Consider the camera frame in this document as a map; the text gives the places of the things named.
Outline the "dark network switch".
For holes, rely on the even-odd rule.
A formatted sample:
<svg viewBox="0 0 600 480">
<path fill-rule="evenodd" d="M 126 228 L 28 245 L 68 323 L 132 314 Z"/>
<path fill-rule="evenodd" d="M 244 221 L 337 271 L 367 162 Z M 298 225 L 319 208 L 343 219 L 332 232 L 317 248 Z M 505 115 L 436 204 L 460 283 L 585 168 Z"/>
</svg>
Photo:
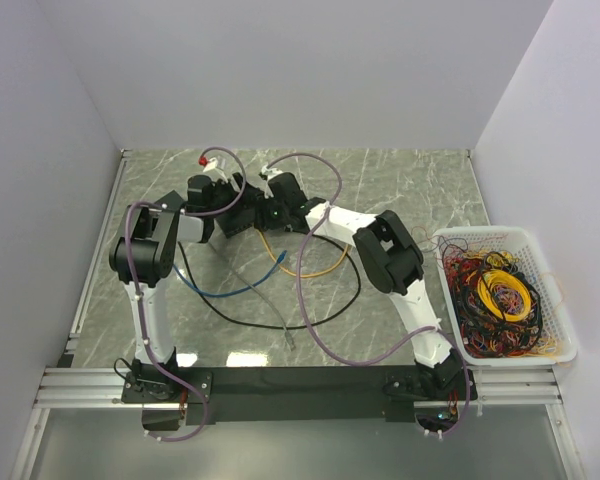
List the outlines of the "dark network switch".
<svg viewBox="0 0 600 480">
<path fill-rule="evenodd" d="M 257 200 L 241 198 L 231 209 L 215 218 L 226 239 L 253 227 L 257 204 Z"/>
</svg>

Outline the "black network switch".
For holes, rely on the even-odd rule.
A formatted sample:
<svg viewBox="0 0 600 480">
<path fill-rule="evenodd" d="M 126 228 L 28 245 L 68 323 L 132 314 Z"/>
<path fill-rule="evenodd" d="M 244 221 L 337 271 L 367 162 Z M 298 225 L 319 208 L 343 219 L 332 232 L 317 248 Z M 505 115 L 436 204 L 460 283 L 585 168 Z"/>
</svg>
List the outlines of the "black network switch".
<svg viewBox="0 0 600 480">
<path fill-rule="evenodd" d="M 181 214 L 185 209 L 185 203 L 185 199 L 176 190 L 172 190 L 154 201 L 149 208 L 159 213 L 172 212 Z"/>
</svg>

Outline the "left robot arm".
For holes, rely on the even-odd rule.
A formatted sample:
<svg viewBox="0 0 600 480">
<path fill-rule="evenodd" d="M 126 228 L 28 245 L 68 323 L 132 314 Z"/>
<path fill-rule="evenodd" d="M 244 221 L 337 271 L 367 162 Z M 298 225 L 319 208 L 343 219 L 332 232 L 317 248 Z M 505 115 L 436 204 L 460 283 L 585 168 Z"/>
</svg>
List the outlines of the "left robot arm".
<svg viewBox="0 0 600 480">
<path fill-rule="evenodd" d="M 136 348 L 132 363 L 136 382 L 156 400 L 174 399 L 181 388 L 176 347 L 167 324 L 166 279 L 180 242 L 206 243 L 215 221 L 233 205 L 244 176 L 227 180 L 207 174 L 188 179 L 185 197 L 173 190 L 151 202 L 129 205 L 109 252 L 109 266 L 123 283 L 133 315 Z"/>
</svg>

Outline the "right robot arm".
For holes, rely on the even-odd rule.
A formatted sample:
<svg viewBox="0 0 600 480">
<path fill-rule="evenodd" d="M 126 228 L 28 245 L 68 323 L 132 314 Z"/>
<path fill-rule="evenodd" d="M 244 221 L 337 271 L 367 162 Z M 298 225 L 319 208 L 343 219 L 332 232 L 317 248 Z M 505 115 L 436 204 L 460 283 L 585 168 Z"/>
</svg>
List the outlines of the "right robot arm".
<svg viewBox="0 0 600 480">
<path fill-rule="evenodd" d="M 441 399 L 460 388 L 466 390 L 465 398 L 469 399 L 471 385 L 466 362 L 440 328 L 440 319 L 426 291 L 423 253 L 399 216 L 390 210 L 373 215 L 320 198 L 308 199 L 289 172 L 265 167 L 260 177 L 267 182 L 273 205 L 259 208 L 256 218 L 298 226 L 306 234 L 296 261 L 296 295 L 304 324 L 320 349 L 341 364 L 367 367 L 411 342 L 420 388 L 427 399 Z M 386 353 L 366 361 L 347 360 L 331 351 L 312 326 L 304 305 L 301 263 L 306 244 L 315 234 L 354 247 L 371 285 L 387 295 L 396 308 L 407 336 Z"/>
</svg>

